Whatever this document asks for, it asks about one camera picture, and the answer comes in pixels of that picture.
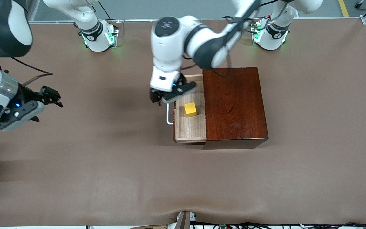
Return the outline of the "yellow block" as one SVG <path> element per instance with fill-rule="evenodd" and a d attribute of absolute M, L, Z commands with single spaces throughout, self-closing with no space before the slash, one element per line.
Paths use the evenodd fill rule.
<path fill-rule="evenodd" d="M 194 102 L 185 103 L 184 104 L 184 111 L 186 117 L 197 116 L 197 108 Z"/>

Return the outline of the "wooden drawer with white handle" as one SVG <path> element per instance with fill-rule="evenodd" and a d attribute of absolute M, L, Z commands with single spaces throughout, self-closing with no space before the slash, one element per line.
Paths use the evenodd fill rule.
<path fill-rule="evenodd" d="M 201 74 L 185 76 L 188 82 L 196 82 L 196 90 L 184 95 L 174 103 L 166 105 L 166 121 L 173 127 L 173 140 L 176 143 L 205 143 L 205 97 L 203 77 Z M 185 112 L 185 104 L 194 103 L 196 116 L 188 117 Z"/>

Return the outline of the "dark brown wooden cabinet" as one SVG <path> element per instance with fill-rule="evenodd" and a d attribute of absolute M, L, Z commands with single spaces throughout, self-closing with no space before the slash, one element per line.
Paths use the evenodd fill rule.
<path fill-rule="evenodd" d="M 207 150 L 254 149 L 268 128 L 257 67 L 203 70 Z"/>

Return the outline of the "brown table mat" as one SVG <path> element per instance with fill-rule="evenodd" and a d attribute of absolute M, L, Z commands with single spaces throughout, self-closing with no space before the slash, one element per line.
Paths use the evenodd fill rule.
<path fill-rule="evenodd" d="M 203 150 L 172 140 L 149 99 L 151 22 L 125 23 L 118 48 L 94 53 L 72 24 L 31 25 L 22 61 L 53 73 L 40 122 L 0 132 L 0 226 L 209 223 L 366 224 L 366 25 L 295 19 L 264 51 L 248 35 L 231 52 L 256 66 L 269 139 Z"/>

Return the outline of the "grey metal clamp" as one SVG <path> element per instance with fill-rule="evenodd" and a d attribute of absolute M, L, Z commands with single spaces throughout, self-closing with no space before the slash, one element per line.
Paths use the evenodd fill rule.
<path fill-rule="evenodd" d="M 180 212 L 177 216 L 177 223 L 174 229 L 196 229 L 196 214 L 194 212 Z"/>

